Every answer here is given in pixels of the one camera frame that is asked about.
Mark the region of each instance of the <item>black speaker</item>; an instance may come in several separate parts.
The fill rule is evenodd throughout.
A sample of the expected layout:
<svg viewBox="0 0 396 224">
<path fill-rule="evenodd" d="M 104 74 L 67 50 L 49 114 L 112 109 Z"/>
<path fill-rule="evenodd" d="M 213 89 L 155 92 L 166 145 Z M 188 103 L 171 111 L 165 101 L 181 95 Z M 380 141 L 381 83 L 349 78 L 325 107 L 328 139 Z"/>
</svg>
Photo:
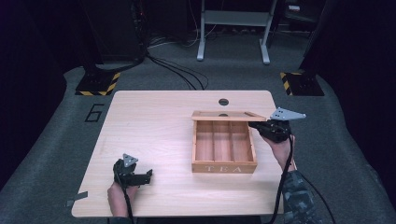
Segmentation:
<svg viewBox="0 0 396 224">
<path fill-rule="evenodd" d="M 79 0 L 105 62 L 133 62 L 144 57 L 145 22 L 140 1 Z"/>
</svg>

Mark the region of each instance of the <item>wooden box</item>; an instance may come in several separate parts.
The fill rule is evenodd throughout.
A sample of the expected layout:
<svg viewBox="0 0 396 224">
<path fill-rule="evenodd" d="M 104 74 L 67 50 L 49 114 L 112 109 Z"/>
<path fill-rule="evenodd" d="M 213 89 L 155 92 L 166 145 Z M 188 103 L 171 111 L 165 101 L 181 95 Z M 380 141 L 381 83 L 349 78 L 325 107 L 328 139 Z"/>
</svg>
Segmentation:
<svg viewBox="0 0 396 224">
<path fill-rule="evenodd" d="M 265 117 L 244 111 L 194 111 L 192 172 L 252 174 L 257 166 L 248 121 Z"/>
</svg>

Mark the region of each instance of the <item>sleeve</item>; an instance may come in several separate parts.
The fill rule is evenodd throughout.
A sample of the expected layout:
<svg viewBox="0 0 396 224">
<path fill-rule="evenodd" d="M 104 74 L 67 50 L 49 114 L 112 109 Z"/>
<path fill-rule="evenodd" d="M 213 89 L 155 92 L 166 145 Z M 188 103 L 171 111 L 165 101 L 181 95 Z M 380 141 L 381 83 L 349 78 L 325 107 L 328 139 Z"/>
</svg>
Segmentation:
<svg viewBox="0 0 396 224">
<path fill-rule="evenodd" d="M 131 224 L 132 220 L 128 217 L 111 217 L 108 219 L 109 224 Z"/>
<path fill-rule="evenodd" d="M 317 215 L 313 195 L 298 171 L 288 172 L 282 189 L 285 224 L 322 223 Z"/>
</svg>

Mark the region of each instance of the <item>dark curtain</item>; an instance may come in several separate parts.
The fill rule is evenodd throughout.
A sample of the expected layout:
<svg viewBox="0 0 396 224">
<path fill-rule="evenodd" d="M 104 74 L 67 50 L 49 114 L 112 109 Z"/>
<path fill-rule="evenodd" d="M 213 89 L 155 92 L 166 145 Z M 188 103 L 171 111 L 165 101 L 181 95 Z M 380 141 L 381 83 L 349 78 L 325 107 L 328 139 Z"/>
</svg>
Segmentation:
<svg viewBox="0 0 396 224">
<path fill-rule="evenodd" d="M 2 188 L 62 101 L 66 82 L 26 5 L 21 0 L 0 5 Z"/>
<path fill-rule="evenodd" d="M 332 86 L 349 132 L 395 206 L 396 3 L 328 0 L 327 7 L 301 68 Z"/>
</svg>

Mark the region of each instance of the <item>metal stand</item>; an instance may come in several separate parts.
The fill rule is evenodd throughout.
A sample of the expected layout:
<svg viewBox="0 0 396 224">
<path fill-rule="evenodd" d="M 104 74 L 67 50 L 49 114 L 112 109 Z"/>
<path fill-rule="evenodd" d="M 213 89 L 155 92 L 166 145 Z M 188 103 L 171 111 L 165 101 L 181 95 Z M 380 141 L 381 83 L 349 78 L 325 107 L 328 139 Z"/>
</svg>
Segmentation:
<svg viewBox="0 0 396 224">
<path fill-rule="evenodd" d="M 276 1 L 272 1 L 269 12 L 239 12 L 239 11 L 214 11 L 205 10 L 205 0 L 201 5 L 201 40 L 198 48 L 197 60 L 202 61 L 205 54 L 205 25 L 206 24 L 223 24 L 223 25 L 245 25 L 245 26 L 262 26 L 265 27 L 264 35 L 260 39 L 260 48 L 262 50 L 262 61 L 264 64 L 270 63 L 268 50 L 266 46 L 268 34 L 271 28 L 271 22 L 274 17 Z"/>
</svg>

